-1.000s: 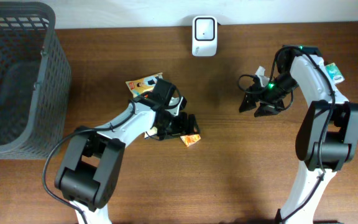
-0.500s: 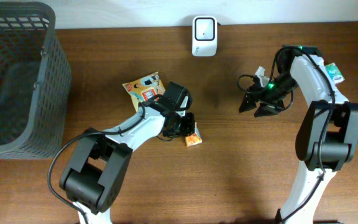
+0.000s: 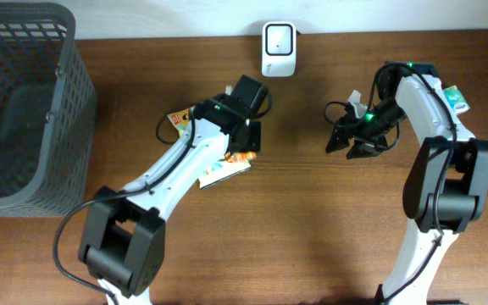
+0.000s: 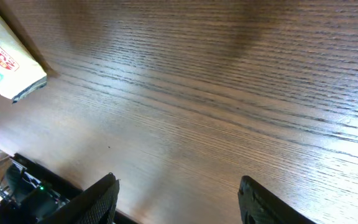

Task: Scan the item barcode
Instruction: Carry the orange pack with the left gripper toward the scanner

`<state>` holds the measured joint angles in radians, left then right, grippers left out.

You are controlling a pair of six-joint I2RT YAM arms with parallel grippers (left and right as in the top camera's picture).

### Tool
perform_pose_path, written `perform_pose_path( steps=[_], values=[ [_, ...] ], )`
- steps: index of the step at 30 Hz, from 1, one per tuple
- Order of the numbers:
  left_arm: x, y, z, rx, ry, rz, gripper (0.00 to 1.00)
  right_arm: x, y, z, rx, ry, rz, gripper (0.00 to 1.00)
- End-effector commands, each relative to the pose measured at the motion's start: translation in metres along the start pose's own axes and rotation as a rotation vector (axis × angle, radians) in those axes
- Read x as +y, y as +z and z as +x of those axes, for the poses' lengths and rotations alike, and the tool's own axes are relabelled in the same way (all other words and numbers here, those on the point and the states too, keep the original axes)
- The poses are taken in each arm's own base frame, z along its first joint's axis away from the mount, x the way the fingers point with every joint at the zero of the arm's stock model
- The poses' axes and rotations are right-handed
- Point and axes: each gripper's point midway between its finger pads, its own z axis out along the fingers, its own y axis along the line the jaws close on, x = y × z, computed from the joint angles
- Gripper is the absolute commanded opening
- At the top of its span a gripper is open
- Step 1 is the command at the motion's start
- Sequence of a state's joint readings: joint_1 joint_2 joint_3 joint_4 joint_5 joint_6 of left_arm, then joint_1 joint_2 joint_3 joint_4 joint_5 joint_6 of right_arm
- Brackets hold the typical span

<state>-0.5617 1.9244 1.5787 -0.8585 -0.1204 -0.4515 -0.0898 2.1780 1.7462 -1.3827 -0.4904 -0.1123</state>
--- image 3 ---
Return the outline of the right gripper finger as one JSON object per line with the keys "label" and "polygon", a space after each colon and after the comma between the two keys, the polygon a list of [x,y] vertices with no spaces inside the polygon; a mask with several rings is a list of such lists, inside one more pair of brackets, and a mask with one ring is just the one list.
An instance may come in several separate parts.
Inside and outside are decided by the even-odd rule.
{"label": "right gripper finger", "polygon": [[353,146],[348,151],[346,157],[347,159],[356,158],[372,158],[377,157],[383,153],[380,147],[366,142],[355,141]]}
{"label": "right gripper finger", "polygon": [[349,140],[353,138],[353,129],[335,127],[326,145],[325,152],[333,153],[344,150],[350,146]]}

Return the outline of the orange tissue pack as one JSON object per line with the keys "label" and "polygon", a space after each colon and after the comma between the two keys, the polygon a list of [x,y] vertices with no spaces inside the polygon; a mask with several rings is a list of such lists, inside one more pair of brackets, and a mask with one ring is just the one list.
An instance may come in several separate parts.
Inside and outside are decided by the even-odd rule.
{"label": "orange tissue pack", "polygon": [[228,163],[249,162],[257,157],[255,152],[232,152],[225,154],[225,161]]}

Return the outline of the yellow snack bag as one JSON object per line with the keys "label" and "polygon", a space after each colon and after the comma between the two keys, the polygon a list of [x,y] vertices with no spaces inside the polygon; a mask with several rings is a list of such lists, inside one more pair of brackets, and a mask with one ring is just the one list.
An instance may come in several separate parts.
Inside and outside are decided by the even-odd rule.
{"label": "yellow snack bag", "polygon": [[[174,111],[166,115],[169,122],[176,128],[179,136],[184,134],[190,120],[188,111],[190,108]],[[228,163],[225,158],[217,161],[211,167],[207,168],[199,177],[199,188],[205,189],[213,186],[222,180],[227,180],[234,175],[249,170],[252,165],[251,161],[244,163]]]}

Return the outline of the green tissue pack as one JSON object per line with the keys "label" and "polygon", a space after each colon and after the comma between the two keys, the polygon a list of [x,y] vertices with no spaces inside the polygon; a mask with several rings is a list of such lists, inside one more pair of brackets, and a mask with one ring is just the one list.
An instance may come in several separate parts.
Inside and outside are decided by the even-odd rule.
{"label": "green tissue pack", "polygon": [[450,86],[443,90],[444,95],[456,115],[470,110],[470,106],[457,86]]}

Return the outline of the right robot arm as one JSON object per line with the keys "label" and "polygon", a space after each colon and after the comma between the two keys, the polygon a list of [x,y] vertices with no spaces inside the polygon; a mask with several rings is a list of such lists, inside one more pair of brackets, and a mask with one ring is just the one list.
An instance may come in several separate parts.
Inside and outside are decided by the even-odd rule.
{"label": "right robot arm", "polygon": [[375,304],[425,304],[449,247],[483,213],[488,192],[488,141],[468,130],[449,104],[433,64],[387,61],[374,74],[371,97],[354,92],[333,122],[325,151],[371,158],[394,148],[386,140],[407,119],[419,152],[402,191],[408,219],[394,268]]}

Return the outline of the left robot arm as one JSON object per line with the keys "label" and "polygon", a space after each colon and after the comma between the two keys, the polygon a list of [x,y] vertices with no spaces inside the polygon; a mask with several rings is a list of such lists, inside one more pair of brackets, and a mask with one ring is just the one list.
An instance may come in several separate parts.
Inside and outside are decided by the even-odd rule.
{"label": "left robot arm", "polygon": [[164,261],[169,216],[199,176],[232,153],[260,149],[269,88],[242,75],[228,93],[187,111],[180,138],[120,191],[101,188],[89,205],[78,252],[110,304],[148,304],[148,288]]}

